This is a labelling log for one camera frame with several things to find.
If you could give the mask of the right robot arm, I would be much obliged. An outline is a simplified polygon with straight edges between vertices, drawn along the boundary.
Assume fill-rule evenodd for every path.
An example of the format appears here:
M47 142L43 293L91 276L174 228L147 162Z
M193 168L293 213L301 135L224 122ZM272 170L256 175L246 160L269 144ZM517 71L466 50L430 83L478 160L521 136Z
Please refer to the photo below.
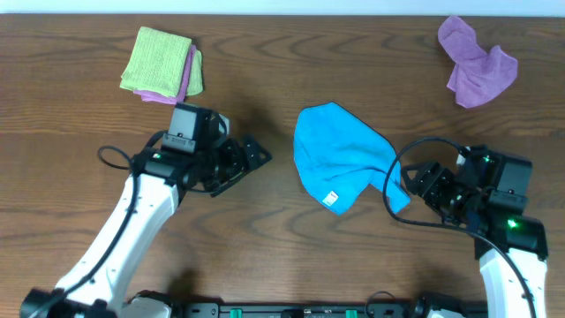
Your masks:
M473 234L488 316L546 316L546 231L524 215L531 162L474 146L459 154L456 165L451 171L437 162L416 163L403 167L401 176L442 224Z

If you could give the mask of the blue microfiber cloth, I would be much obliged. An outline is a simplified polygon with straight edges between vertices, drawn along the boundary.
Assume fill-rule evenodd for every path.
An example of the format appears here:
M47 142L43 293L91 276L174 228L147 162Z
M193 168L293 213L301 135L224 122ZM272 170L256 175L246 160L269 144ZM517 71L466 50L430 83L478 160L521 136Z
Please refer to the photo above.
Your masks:
M382 135L330 102L302 110L294 133L294 162L305 190L340 216L368 187L387 191L394 213L408 206L396 151Z

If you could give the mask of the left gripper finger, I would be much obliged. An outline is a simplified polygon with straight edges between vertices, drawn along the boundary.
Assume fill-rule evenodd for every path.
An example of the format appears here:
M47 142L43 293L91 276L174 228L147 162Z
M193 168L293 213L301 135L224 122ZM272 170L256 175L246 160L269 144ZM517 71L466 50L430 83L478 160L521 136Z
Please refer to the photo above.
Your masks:
M271 154L262 147L251 135L242 139L245 154L245 169L257 170L272 160Z
M237 182L239 182L247 174L244 170L228 171L219 173L212 178L210 196L212 198L222 194Z

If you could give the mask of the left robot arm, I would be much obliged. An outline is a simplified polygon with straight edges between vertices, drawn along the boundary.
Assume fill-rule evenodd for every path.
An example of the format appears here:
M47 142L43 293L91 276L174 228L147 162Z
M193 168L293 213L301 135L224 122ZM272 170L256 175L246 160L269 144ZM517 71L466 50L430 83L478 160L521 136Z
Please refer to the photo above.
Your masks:
M180 317L181 305L155 291L126 298L156 234L187 193L215 197L272 156L252 136L229 136L230 121L188 103L176 104L169 128L127 156L128 179L115 209L80 261L53 291L32 289L27 317Z

